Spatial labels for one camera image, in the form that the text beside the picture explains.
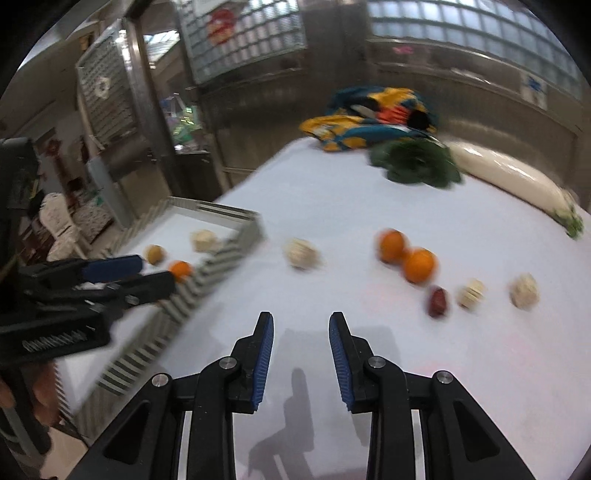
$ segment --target daikon radish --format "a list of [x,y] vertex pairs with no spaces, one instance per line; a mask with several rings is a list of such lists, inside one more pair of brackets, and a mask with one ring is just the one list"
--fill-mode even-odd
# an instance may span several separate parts
[[548,213],[577,238],[583,232],[583,221],[576,213],[570,193],[561,189],[534,167],[504,153],[468,142],[448,142],[457,167],[487,181]]

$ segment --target white table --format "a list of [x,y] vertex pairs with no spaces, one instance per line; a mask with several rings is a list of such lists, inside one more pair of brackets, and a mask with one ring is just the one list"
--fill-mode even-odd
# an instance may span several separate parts
[[[591,233],[573,241],[543,212],[471,177],[452,190],[392,183],[366,156],[298,140],[220,199],[260,212],[268,238],[160,364],[174,377],[199,372],[270,311],[263,402],[253,416],[235,415],[238,478],[365,479],[370,415],[352,416],[342,403],[327,334],[340,310],[354,335],[404,371],[451,371],[538,480],[567,479],[591,443]],[[587,229],[590,219],[584,213]],[[477,312],[453,303],[446,319],[429,318],[427,290],[376,259],[384,228],[433,251],[435,283],[450,294],[472,277],[483,281]],[[292,237],[318,247],[319,269],[286,263]],[[526,272],[541,290],[531,312],[508,295]]]

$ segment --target colorful fabric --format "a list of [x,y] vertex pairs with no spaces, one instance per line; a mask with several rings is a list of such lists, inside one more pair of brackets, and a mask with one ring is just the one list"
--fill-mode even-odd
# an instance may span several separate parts
[[426,138],[433,115],[407,88],[350,87],[335,93],[326,116],[306,120],[300,130],[318,138],[326,151],[364,148],[386,140]]
[[404,125],[387,125],[372,118],[350,115],[317,116],[303,122],[300,130],[320,140],[327,152],[365,148],[386,140],[429,136]]

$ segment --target orange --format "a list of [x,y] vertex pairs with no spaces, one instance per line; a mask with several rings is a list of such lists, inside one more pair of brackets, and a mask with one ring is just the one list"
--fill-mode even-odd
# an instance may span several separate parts
[[406,252],[406,237],[397,230],[383,231],[378,240],[379,259],[384,263],[400,263]]
[[404,278],[410,283],[422,283],[429,280],[436,269],[437,257],[424,248],[417,248],[410,252],[402,265]]
[[178,282],[183,281],[185,277],[188,277],[193,271],[191,265],[182,261],[173,263],[170,265],[168,270],[170,273],[172,273],[172,275],[174,275],[175,280]]

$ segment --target red date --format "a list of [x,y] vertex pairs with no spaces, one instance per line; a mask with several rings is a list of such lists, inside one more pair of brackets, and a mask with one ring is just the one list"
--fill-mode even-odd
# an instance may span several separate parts
[[447,312],[447,294],[440,287],[435,287],[429,296],[427,313],[432,318],[439,318]]

